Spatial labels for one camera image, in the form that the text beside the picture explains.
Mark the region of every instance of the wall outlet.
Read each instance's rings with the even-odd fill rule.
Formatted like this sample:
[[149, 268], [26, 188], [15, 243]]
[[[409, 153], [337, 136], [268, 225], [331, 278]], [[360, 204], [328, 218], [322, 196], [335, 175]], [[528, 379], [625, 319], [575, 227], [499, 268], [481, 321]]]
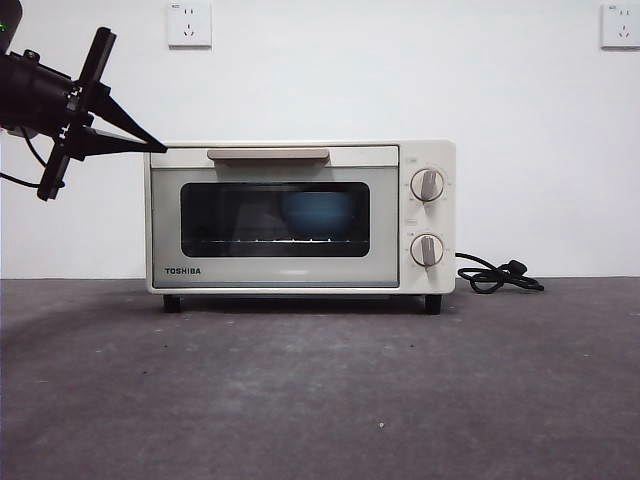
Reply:
[[602, 5], [602, 48], [640, 48], [640, 3]]
[[167, 37], [169, 47], [211, 47], [211, 4], [170, 3]]

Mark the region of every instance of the timer knob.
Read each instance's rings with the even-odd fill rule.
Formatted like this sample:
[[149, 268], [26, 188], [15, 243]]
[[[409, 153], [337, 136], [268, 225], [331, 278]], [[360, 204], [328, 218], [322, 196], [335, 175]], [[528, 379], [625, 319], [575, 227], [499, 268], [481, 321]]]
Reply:
[[418, 265], [433, 267], [440, 260], [444, 247], [435, 235], [420, 235], [411, 243], [411, 256]]
[[418, 200], [432, 202], [442, 195], [444, 179], [440, 172], [425, 168], [416, 172], [411, 179], [411, 191]]

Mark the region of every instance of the oven body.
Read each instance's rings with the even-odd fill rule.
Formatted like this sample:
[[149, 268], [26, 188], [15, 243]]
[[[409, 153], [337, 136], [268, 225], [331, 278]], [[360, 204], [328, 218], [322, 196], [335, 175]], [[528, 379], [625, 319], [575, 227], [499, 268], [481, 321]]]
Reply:
[[454, 193], [446, 140], [170, 144], [145, 155], [147, 289], [449, 293]]

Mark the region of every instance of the power cord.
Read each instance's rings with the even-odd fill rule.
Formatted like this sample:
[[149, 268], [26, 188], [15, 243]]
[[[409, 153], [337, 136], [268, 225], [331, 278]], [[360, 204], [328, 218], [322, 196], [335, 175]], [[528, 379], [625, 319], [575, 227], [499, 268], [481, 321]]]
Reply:
[[[467, 280], [476, 293], [493, 293], [506, 284], [515, 285], [525, 290], [538, 290], [540, 292], [544, 290], [544, 287], [536, 279], [524, 276], [527, 266], [517, 260], [511, 260], [509, 263], [495, 267], [486, 260], [468, 253], [456, 253], [456, 257], [472, 260], [487, 267], [461, 268], [458, 270], [458, 275]], [[480, 288], [478, 284], [481, 283], [493, 283], [494, 285], [488, 288]]]
[[[29, 135], [27, 134], [27, 130], [24, 127], [18, 127], [18, 128], [20, 129], [20, 132], [22, 133], [22, 136], [24, 137], [25, 141], [27, 142], [27, 146], [29, 147], [29, 150], [31, 150], [31, 153], [33, 154], [33, 156], [36, 157], [36, 160], [38, 160], [38, 163], [40, 165], [42, 165], [43, 167], [46, 167], [47, 166], [47, 162], [45, 162], [42, 159], [40, 154], [37, 152], [37, 150], [33, 146], [33, 143], [31, 143], [31, 139], [29, 138]], [[40, 187], [39, 183], [27, 182], [25, 180], [21, 180], [19, 178], [13, 177], [11, 175], [7, 175], [6, 173], [2, 173], [2, 172], [0, 172], [0, 178], [4, 178], [5, 180], [9, 180], [10, 182], [17, 183], [18, 185], [22, 185], [23, 187], [29, 187], [29, 188], [38, 188], [38, 187]], [[59, 188], [62, 188], [62, 187], [64, 187], [64, 182], [60, 181]]]

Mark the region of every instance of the glass window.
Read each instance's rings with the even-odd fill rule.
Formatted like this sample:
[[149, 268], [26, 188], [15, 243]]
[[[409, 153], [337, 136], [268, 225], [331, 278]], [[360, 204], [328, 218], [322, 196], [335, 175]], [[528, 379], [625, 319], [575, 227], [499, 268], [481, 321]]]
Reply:
[[363, 257], [369, 187], [361, 182], [187, 183], [180, 192], [189, 257]]

